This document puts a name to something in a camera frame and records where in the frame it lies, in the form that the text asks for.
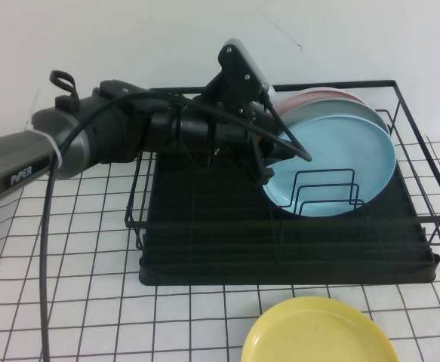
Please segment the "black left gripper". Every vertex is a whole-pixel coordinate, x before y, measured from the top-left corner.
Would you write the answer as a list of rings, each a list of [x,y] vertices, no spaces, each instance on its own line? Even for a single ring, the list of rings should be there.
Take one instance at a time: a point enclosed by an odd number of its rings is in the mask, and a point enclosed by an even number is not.
[[[177,145],[186,156],[207,152],[206,168],[216,152],[246,164],[246,174],[256,186],[266,185],[274,175],[267,167],[274,161],[294,158],[296,153],[273,142],[279,132],[273,116],[256,103],[242,103],[230,113],[225,104],[192,99],[177,116]]]

